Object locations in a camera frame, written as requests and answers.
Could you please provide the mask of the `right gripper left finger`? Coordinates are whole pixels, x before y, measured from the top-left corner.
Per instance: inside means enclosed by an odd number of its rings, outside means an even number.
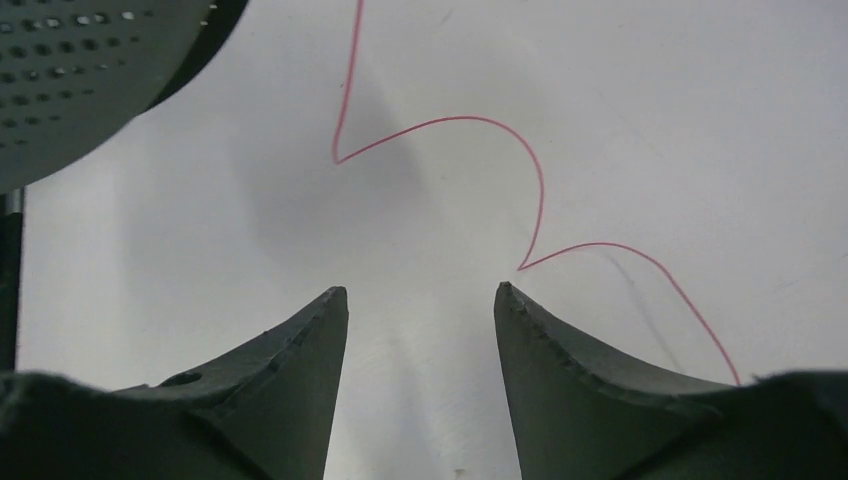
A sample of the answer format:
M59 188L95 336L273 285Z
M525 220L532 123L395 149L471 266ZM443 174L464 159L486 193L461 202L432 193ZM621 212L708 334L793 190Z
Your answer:
M5 479L320 479L348 330L333 287L290 319L157 386L1 378Z

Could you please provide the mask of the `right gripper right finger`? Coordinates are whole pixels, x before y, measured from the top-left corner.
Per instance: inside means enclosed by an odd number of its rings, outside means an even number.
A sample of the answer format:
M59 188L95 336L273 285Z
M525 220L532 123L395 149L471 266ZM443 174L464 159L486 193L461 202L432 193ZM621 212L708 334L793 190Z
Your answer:
M800 371L746 386L628 355L510 283L494 319L526 479L843 479L847 375Z

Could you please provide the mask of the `black cable spool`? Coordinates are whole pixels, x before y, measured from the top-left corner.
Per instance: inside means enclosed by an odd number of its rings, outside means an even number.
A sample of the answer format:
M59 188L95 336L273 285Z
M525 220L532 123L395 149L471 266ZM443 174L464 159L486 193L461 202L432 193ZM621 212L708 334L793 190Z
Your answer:
M192 81L247 0L1 4L1 191L95 150Z

